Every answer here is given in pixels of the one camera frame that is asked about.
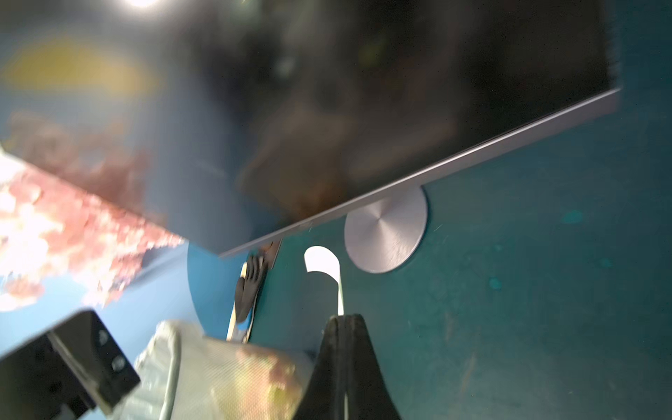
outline blurry object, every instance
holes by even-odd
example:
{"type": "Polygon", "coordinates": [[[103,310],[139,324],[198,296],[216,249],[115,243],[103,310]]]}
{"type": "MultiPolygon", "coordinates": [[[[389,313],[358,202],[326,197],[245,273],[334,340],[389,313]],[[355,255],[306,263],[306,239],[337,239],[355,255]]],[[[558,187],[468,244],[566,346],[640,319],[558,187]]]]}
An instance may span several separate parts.
{"type": "Polygon", "coordinates": [[[125,210],[143,213],[149,156],[126,152],[123,123],[113,122],[98,133],[72,133],[26,111],[12,113],[8,122],[8,151],[125,210]]]}
{"type": "Polygon", "coordinates": [[[100,318],[84,310],[0,360],[0,406],[6,419],[110,414],[139,382],[100,318]]]}
{"type": "Polygon", "coordinates": [[[276,264],[276,258],[278,257],[278,252],[280,251],[280,245],[282,240],[277,240],[264,244],[259,248],[259,252],[263,254],[266,258],[268,268],[272,269],[276,264]]]}
{"type": "Polygon", "coordinates": [[[199,47],[224,57],[207,77],[243,79],[226,90],[259,146],[241,189],[292,221],[608,88],[592,1],[260,3],[237,48],[223,18],[199,47]]]}
{"type": "Polygon", "coordinates": [[[160,85],[159,78],[139,63],[67,36],[22,48],[1,69],[0,77],[11,88],[23,91],[97,89],[122,99],[150,95],[160,85]]]}
{"type": "Polygon", "coordinates": [[[364,318],[331,317],[294,420],[399,420],[364,318]]]}
{"type": "Polygon", "coordinates": [[[268,270],[266,254],[263,251],[259,251],[256,255],[250,254],[244,262],[241,275],[236,283],[233,310],[226,332],[227,341],[246,343],[249,340],[257,298],[268,270]]]}
{"type": "Polygon", "coordinates": [[[136,369],[142,385],[115,420],[289,420],[312,367],[304,355],[210,339],[196,326],[164,321],[136,369]]]}
{"type": "MultiPolygon", "coordinates": [[[[14,159],[0,155],[13,165],[14,159]]],[[[133,213],[24,166],[0,184],[0,311],[34,303],[40,281],[72,275],[85,303],[119,299],[148,249],[184,239],[133,213]]]]}

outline black object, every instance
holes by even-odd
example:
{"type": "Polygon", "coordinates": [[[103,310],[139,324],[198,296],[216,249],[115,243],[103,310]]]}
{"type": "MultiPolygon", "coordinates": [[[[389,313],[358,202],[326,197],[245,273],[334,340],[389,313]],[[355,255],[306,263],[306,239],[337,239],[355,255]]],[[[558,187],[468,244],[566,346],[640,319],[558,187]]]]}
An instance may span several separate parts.
{"type": "Polygon", "coordinates": [[[71,420],[96,406],[110,414],[139,383],[100,318],[84,310],[0,360],[0,417],[71,420]]]}
{"type": "Polygon", "coordinates": [[[245,277],[240,277],[236,284],[234,304],[236,308],[236,323],[245,322],[247,315],[254,306],[257,293],[266,279],[268,264],[262,255],[250,255],[247,258],[245,277]]]}
{"type": "Polygon", "coordinates": [[[331,317],[294,420],[400,419],[361,315],[331,317]]]}

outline round monitor stand base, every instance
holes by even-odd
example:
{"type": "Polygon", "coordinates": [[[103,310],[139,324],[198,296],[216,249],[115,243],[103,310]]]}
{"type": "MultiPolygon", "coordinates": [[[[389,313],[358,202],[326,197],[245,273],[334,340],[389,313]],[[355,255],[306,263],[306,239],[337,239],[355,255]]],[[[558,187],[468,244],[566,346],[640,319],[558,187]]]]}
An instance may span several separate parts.
{"type": "Polygon", "coordinates": [[[386,273],[415,252],[426,226],[427,198],[415,187],[348,213],[345,249],[358,268],[386,273]]]}

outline bright light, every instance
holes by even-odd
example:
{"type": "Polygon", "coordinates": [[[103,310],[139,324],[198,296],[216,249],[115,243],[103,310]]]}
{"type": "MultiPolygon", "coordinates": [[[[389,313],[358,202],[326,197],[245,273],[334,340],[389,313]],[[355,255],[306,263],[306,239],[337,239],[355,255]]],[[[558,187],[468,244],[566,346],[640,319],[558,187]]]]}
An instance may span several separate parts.
{"type": "Polygon", "coordinates": [[[149,6],[154,5],[159,0],[126,0],[128,4],[139,9],[146,9],[149,6]]]}

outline monitor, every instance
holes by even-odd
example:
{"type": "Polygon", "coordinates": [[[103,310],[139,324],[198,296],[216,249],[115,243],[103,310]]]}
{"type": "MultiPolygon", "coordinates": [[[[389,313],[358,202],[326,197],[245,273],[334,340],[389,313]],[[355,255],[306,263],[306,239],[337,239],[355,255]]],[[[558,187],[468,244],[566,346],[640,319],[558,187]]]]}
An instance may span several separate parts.
{"type": "Polygon", "coordinates": [[[616,107],[599,0],[25,0],[0,140],[217,254],[616,107]]]}

